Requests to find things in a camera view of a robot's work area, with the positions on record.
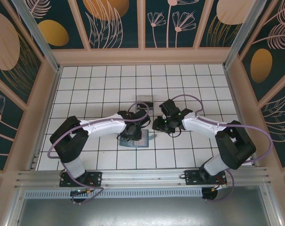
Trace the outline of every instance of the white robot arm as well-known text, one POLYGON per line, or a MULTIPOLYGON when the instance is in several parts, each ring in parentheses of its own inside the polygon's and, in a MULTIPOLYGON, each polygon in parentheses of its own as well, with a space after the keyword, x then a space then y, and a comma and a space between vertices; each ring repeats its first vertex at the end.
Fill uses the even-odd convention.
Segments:
POLYGON ((198 132, 208 138, 215 138, 220 154, 206 161, 199 174, 204 181, 228 168, 238 169, 256 148, 244 128, 228 127, 196 114, 190 109, 182 111, 173 100, 167 100, 160 106, 164 116, 159 116, 153 123, 153 129, 165 133, 175 133, 175 128, 198 132))
MULTIPOLYGON (((159 116, 153 123, 152 128, 165 133, 175 133, 175 128, 195 131, 209 138, 215 138, 220 154, 206 161, 200 168, 200 177, 206 182, 212 176, 228 168, 237 169, 254 152, 255 146, 243 128, 229 128, 219 125, 217 121, 196 117, 192 110, 179 110, 173 100, 167 100, 160 105, 164 117, 159 116)), ((66 166, 71 176, 78 181, 83 180, 85 168, 83 167, 79 155, 88 139, 104 136, 107 134, 120 134, 124 140, 140 140, 142 138, 142 126, 150 122, 146 117, 142 120, 146 112, 140 110, 137 113, 120 111, 113 116, 92 120, 79 121, 75 116, 69 117, 51 136, 53 144, 66 131, 79 125, 92 122, 90 126, 84 126, 74 131, 74 136, 65 136, 56 146, 60 160, 66 166), (136 122, 118 121, 110 119, 137 119, 136 122)))

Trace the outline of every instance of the metal plate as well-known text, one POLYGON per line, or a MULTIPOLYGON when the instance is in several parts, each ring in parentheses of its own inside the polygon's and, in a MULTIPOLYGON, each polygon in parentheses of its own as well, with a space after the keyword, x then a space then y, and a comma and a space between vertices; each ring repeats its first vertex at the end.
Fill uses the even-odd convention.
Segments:
POLYGON ((184 172, 186 185, 218 185, 220 181, 217 179, 219 177, 224 183, 227 183, 225 172, 222 171, 216 176, 209 179, 209 183, 205 183, 199 176, 199 170, 186 170, 184 172))
MULTIPOLYGON (((87 178, 91 179, 96 187, 101 186, 102 182, 102 172, 87 172, 87 178)), ((91 186, 89 180, 86 180, 85 185, 91 186)), ((71 178, 68 176, 67 172, 63 172, 60 178, 60 187, 79 187, 77 183, 75 183, 71 178)))

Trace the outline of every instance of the white floor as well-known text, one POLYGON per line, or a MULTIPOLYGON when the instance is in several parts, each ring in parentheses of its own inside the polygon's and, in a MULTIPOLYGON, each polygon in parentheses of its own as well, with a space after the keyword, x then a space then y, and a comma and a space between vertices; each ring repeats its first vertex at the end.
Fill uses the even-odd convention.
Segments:
MULTIPOLYGON (((110 116, 127 110, 139 95, 153 95, 153 122, 155 116, 162 115, 161 103, 183 93, 202 100, 205 117, 238 120, 222 65, 65 67, 36 170, 63 169, 58 160, 47 157, 47 151, 51 134, 67 117, 90 120, 110 116)), ((180 110, 200 108, 198 102, 187 97, 176 99, 176 105, 180 110)), ((151 127, 152 123, 147 129, 152 134, 151 127)), ((195 132, 184 131, 177 138, 156 133, 149 148, 119 146, 114 134, 89 139, 80 158, 87 170, 186 168, 199 167, 219 152, 215 140, 195 132)))

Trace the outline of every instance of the purple cable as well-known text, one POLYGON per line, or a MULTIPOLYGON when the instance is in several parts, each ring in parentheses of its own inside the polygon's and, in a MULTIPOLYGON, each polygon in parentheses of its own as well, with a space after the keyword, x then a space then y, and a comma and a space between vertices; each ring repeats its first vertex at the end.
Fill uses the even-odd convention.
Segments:
MULTIPOLYGON (((132 106, 136 105, 136 104, 142 104, 142 105, 145 105, 147 107, 147 113, 139 118, 139 119, 119 119, 119 118, 110 118, 110 119, 99 119, 99 120, 96 120, 96 121, 92 121, 92 122, 89 122, 89 123, 86 123, 86 124, 83 124, 83 125, 79 125, 79 126, 76 126, 72 129, 70 129, 69 131, 65 132, 62 136, 60 136, 54 143, 53 145, 50 147, 50 149, 48 150, 47 152, 47 156, 48 158, 50 159, 60 159, 59 157, 55 157, 55 156, 50 156, 52 150, 54 149, 54 147, 67 135, 69 135, 71 132, 77 130, 77 129, 80 129, 80 128, 83 128, 85 126, 91 126, 91 125, 94 125, 96 123, 100 123, 100 122, 104 122, 104 121, 129 121, 129 122, 135 122, 135 121, 140 121, 144 118, 146 118, 148 115, 149 115, 149 107, 148 105, 146 105, 145 103, 143 102, 136 102, 134 104, 132 104, 129 108, 129 110, 131 109, 132 106)), ((82 204, 85 204, 91 200, 93 200, 96 196, 98 196, 103 190, 104 188, 103 187, 92 187, 92 186, 88 186, 88 185, 85 185, 85 184, 82 184, 80 183, 79 181, 77 181, 75 178, 73 178, 73 176, 70 174, 70 172, 67 170, 66 166, 64 165, 64 163, 62 163, 63 167, 65 168, 65 171, 67 172, 68 176, 75 182, 77 183, 78 185, 82 186, 82 187, 86 187, 86 188, 93 188, 93 189, 101 189, 99 192, 97 192, 94 196, 92 196, 91 198, 89 199, 85 199, 83 202, 80 202, 79 205, 82 205, 82 204)))
POLYGON ((211 202, 223 202, 223 201, 225 201, 225 200, 227 200, 227 199, 229 199, 229 198, 231 197, 231 195, 232 195, 232 193, 233 193, 233 190, 235 189, 235 180, 234 180, 234 178, 233 178, 232 173, 230 173, 230 171, 229 171, 228 169, 226 170, 226 172, 229 173, 229 175, 230 175, 230 177, 231 177, 231 180, 232 180, 231 191, 230 191, 230 193, 229 193, 225 198, 218 199, 218 200, 210 200, 211 202))
POLYGON ((188 95, 188 94, 181 94, 181 95, 175 96, 174 98, 172 98, 172 100, 174 100, 174 99, 176 99, 176 98, 178 98, 178 97, 192 97, 192 98, 196 99, 196 100, 201 104, 201 109, 200 109, 200 110, 197 110, 197 111, 195 112, 196 117, 197 117, 200 121, 209 123, 209 124, 214 125, 214 126, 241 127, 241 128, 255 129, 255 130, 260 131, 260 132, 262 132, 263 134, 265 134, 266 137, 269 139, 269 142, 270 142, 270 145, 269 145, 269 148, 268 148, 267 152, 266 152, 265 154, 263 154, 262 156, 258 157, 258 158, 245 161, 244 163, 255 162, 255 161, 261 160, 261 159, 267 157, 267 155, 269 155, 269 154, 271 153, 272 147, 273 147, 273 140, 272 140, 271 136, 270 136, 266 131, 264 131, 264 130, 258 128, 258 127, 255 127, 255 126, 237 125, 237 124, 232 125, 232 124, 226 124, 226 123, 214 123, 214 122, 212 122, 212 121, 208 121, 208 120, 206 120, 206 119, 200 118, 199 115, 198 115, 198 112, 201 112, 201 111, 203 111, 203 109, 204 109, 201 100, 199 100, 197 97, 194 97, 194 96, 188 95))
MULTIPOLYGON (((270 145, 269 145, 269 148, 268 148, 267 152, 266 152, 265 154, 263 154, 262 156, 258 157, 258 158, 245 161, 244 163, 255 162, 255 161, 261 160, 261 159, 267 157, 267 155, 271 153, 272 147, 273 147, 273 140, 272 140, 271 136, 270 136, 266 131, 264 131, 264 130, 262 130, 262 129, 260 129, 260 128, 257 128, 257 127, 255 127, 255 126, 236 125, 236 124, 233 125, 233 124, 226 124, 226 123, 214 123, 214 122, 212 122, 212 121, 208 121, 208 120, 206 120, 206 119, 200 118, 199 115, 198 115, 198 112, 201 112, 201 111, 203 111, 203 109, 204 109, 204 106, 203 106, 201 100, 199 100, 197 97, 194 97, 194 96, 188 95, 188 94, 181 94, 181 95, 175 96, 174 98, 172 98, 172 100, 174 100, 174 99, 176 99, 176 98, 178 98, 178 97, 192 97, 192 98, 196 99, 196 100, 201 104, 201 109, 200 109, 200 110, 197 110, 197 111, 195 112, 195 116, 196 116, 199 120, 201 120, 201 121, 203 121, 203 122, 209 123, 209 124, 214 125, 214 126, 250 128, 250 129, 255 129, 255 130, 257 130, 257 131, 260 131, 260 132, 262 132, 263 134, 265 134, 265 135, 267 136, 267 138, 269 139, 269 142, 270 142, 270 145)), ((222 199, 219 199, 219 200, 211 200, 212 202, 222 202, 222 201, 225 201, 225 200, 229 199, 229 198, 231 197, 232 193, 233 193, 233 190, 234 190, 234 188, 235 188, 235 180, 234 180, 234 178, 233 178, 232 173, 230 173, 229 168, 226 169, 225 171, 227 171, 227 172, 229 173, 229 175, 230 175, 230 177, 231 177, 231 180, 232 180, 231 192, 230 192, 230 194, 229 194, 228 196, 226 196, 225 198, 222 198, 222 199)))
POLYGON ((96 124, 96 123, 100 123, 100 122, 104 122, 104 121, 129 121, 129 122, 135 122, 135 121, 140 121, 140 120, 146 118, 146 117, 148 116, 148 114, 149 114, 149 107, 148 107, 145 103, 143 103, 143 102, 136 102, 136 103, 132 104, 132 105, 130 106, 130 108, 131 108, 133 105, 135 105, 135 104, 142 104, 142 105, 145 105, 145 106, 147 107, 147 113, 146 113, 143 117, 141 117, 141 118, 139 118, 139 119, 119 119, 119 118, 99 119, 99 120, 92 121, 92 122, 89 122, 89 123, 86 123, 86 124, 83 124, 83 125, 76 126, 76 127, 72 128, 72 129, 70 129, 69 131, 65 132, 62 136, 60 136, 60 137, 53 143, 53 145, 50 147, 50 149, 49 149, 48 152, 47 152, 48 158, 50 158, 50 159, 59 159, 59 157, 50 156, 51 151, 54 149, 54 147, 55 147, 65 136, 69 135, 71 132, 73 132, 73 131, 75 131, 75 130, 77 130, 77 129, 80 129, 80 128, 83 128, 83 127, 86 127, 86 126, 91 126, 91 125, 94 125, 94 124, 96 124))

